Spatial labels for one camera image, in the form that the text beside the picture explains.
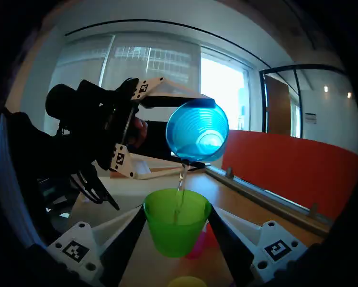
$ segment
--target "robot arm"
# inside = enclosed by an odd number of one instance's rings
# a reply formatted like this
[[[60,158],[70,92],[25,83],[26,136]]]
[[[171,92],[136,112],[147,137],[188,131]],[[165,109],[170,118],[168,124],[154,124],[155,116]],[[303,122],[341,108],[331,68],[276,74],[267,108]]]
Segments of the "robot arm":
[[[62,84],[52,88],[46,99],[46,111],[50,116],[60,120],[60,133],[66,129],[70,131],[71,136],[76,135],[79,138],[90,138],[93,134],[101,135],[101,147],[96,151],[95,159],[102,169],[117,171],[130,178],[148,179],[176,173],[180,169],[151,173],[146,160],[158,158],[178,163],[181,160],[166,152],[157,152],[153,144],[146,144],[141,149],[141,155],[134,150],[134,153],[130,153],[126,142],[128,137],[136,132],[130,123],[138,112],[138,106],[142,105],[148,109],[179,107],[193,99],[204,100],[198,101],[197,105],[215,105],[213,99],[163,77],[150,80],[128,79],[115,91],[104,90],[83,80],[77,90]],[[160,133],[159,141],[165,142],[165,129]],[[197,168],[204,167],[202,163],[191,165]],[[98,204],[108,200],[119,209],[98,179],[93,165],[88,163],[82,166],[77,174],[85,187],[82,192],[90,200]]]

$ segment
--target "green cup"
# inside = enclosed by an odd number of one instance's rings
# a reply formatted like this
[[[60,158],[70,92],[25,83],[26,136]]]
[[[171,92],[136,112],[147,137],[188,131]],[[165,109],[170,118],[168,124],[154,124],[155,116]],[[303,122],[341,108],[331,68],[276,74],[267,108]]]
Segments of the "green cup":
[[[176,192],[176,188],[158,190],[143,203],[155,247],[167,257],[183,257],[191,252],[211,212],[211,204],[204,196],[185,190],[174,224]]]

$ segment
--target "table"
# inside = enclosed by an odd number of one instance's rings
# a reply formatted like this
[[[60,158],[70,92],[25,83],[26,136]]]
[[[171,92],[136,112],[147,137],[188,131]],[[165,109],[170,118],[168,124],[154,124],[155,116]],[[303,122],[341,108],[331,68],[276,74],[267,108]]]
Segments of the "table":
[[[178,175],[150,180],[103,177],[101,178],[103,184],[118,202],[121,210],[116,211],[107,202],[102,205],[94,204],[85,200],[81,194],[71,211],[68,224],[72,226],[78,221],[84,221],[95,227],[142,204],[144,198],[155,190],[176,187],[178,179]],[[214,206],[254,224],[262,225],[269,220],[275,220],[306,246],[323,240],[248,200],[203,172],[189,174],[186,189],[202,194]],[[168,259],[155,249],[146,224],[123,274],[120,286],[163,287],[167,286],[173,278],[183,275],[197,276],[203,279],[208,287],[229,286],[232,283],[232,277],[219,248],[205,249],[197,260]]]

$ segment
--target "red panel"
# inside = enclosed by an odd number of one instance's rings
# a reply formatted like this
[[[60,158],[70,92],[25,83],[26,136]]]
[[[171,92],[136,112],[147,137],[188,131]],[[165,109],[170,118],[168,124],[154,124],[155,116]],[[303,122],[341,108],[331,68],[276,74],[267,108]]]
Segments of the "red panel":
[[[222,169],[335,219],[358,178],[358,155],[316,141],[230,130]]]

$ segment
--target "blue cup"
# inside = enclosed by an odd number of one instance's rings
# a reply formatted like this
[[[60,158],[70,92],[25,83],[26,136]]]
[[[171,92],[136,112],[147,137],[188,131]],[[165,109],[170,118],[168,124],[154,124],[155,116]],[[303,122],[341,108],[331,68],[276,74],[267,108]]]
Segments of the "blue cup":
[[[194,99],[170,117],[166,140],[181,159],[214,161],[221,157],[228,137],[228,119],[213,99]]]

